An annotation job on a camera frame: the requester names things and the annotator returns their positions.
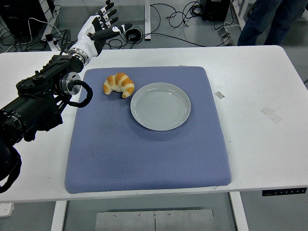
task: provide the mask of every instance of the sticker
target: sticker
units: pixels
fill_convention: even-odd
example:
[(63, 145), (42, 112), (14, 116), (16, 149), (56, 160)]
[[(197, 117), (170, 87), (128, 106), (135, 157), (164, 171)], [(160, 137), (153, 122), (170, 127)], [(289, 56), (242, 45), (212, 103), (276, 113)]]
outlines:
[(215, 93), (215, 95), (217, 95), (218, 98), (220, 98), (220, 99), (225, 98), (225, 96), (224, 96), (223, 94), (221, 94), (220, 91), (217, 91), (217, 92)]
[(275, 113), (275, 111), (268, 107), (263, 108), (261, 112), (267, 115), (267, 117), (274, 121), (276, 124), (282, 121), (282, 119)]

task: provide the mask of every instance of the jeans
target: jeans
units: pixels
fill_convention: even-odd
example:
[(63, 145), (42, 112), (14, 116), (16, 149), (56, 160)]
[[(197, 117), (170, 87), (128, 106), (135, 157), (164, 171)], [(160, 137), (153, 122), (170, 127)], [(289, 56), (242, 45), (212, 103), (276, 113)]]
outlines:
[(257, 0), (238, 40), (238, 46), (254, 46), (271, 23), (264, 45), (280, 45), (293, 22), (304, 12), (308, 0)]

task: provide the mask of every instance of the white robotic hand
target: white robotic hand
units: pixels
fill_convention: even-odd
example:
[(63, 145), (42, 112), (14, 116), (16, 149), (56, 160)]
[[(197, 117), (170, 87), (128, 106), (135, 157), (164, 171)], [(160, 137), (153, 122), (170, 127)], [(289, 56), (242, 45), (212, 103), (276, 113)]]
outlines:
[(107, 39), (114, 38), (132, 27), (132, 24), (111, 27), (118, 20), (118, 17), (110, 20), (116, 13), (116, 10), (109, 11), (113, 6), (113, 2), (109, 3), (86, 21), (78, 34), (78, 41), (69, 51), (69, 54), (81, 60), (84, 66), (92, 57), (102, 52)]

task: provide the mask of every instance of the plate rim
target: plate rim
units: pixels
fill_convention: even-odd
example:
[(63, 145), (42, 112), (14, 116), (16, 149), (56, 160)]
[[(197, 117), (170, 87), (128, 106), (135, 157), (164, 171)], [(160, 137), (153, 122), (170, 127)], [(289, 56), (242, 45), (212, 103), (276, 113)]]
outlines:
[[(187, 98), (187, 100), (188, 100), (188, 103), (189, 103), (189, 104), (188, 104), (188, 105), (189, 105), (189, 111), (188, 111), (188, 113), (187, 113), (186, 118), (185, 118), (180, 124), (178, 124), (176, 127), (168, 128), (168, 129), (153, 129), (153, 128), (150, 128), (149, 126), (145, 126), (140, 120), (138, 120), (137, 115), (133, 112), (133, 110), (132, 110), (132, 105), (133, 105), (133, 103), (134, 103), (134, 99), (136, 99), (136, 97), (138, 96), (137, 93), (139, 92), (139, 94), (140, 94), (140, 91), (141, 91), (142, 89), (144, 89), (144, 88), (146, 88), (146, 87), (149, 87), (150, 85), (154, 85), (154, 84), (171, 85), (172, 87), (174, 87), (174, 88), (176, 88), (177, 90), (181, 91), (181, 92), (183, 93), (183, 95), (186, 96), (186, 98)], [(181, 125), (188, 119), (188, 117), (189, 117), (189, 115), (190, 115), (190, 113), (191, 113), (191, 107), (192, 107), (192, 106), (191, 106), (191, 101), (190, 101), (188, 95), (187, 95), (181, 88), (179, 88), (178, 86), (176, 86), (176, 85), (174, 85), (174, 84), (165, 83), (165, 82), (155, 82), (155, 83), (149, 83), (149, 84), (147, 84), (147, 85), (144, 85), (143, 87), (139, 88), (139, 89), (133, 94), (133, 96), (132, 96), (132, 98), (131, 98), (131, 100), (130, 100), (130, 111), (131, 111), (131, 113), (132, 113), (134, 119), (135, 119), (140, 125), (142, 125), (143, 127), (147, 128), (147, 129), (149, 129), (149, 130), (152, 130), (152, 131), (170, 131), (170, 130), (173, 130), (173, 129), (175, 129), (175, 128), (181, 126)]]

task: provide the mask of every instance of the gray ceramic plate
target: gray ceramic plate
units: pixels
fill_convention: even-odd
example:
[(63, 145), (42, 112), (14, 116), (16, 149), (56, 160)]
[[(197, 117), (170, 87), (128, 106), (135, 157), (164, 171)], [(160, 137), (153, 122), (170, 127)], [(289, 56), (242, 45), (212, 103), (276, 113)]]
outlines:
[(136, 91), (130, 110), (144, 127), (168, 131), (185, 122), (191, 103), (182, 89), (168, 83), (151, 83)]

